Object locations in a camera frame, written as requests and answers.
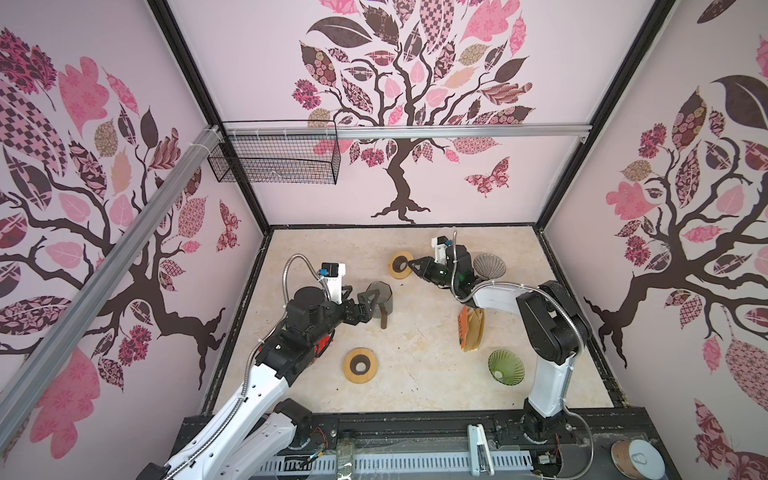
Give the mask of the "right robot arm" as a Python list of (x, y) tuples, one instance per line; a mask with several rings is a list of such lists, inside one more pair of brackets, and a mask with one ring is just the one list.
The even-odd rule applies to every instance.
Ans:
[(432, 256), (407, 262), (416, 276), (448, 289), (457, 301), (474, 310), (493, 309), (521, 317), (538, 356), (521, 429), (530, 442), (544, 442), (564, 422), (574, 363), (589, 339), (579, 308), (556, 281), (539, 286), (504, 281), (506, 267), (499, 257), (483, 254), (473, 258), (464, 246), (444, 236), (435, 238), (432, 245)]

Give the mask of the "wooden ring dripper holder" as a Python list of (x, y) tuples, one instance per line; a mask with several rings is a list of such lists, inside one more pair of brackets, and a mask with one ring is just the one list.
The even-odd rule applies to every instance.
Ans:
[(390, 259), (388, 271), (392, 278), (402, 280), (411, 275), (412, 270), (409, 262), (414, 259), (413, 254), (408, 251), (395, 253)]

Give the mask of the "orange coffee filter pack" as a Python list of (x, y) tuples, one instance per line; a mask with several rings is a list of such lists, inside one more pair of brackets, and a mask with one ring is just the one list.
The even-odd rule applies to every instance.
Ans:
[(482, 343), (485, 325), (485, 310), (464, 306), (458, 316), (458, 336), (463, 352), (477, 350)]

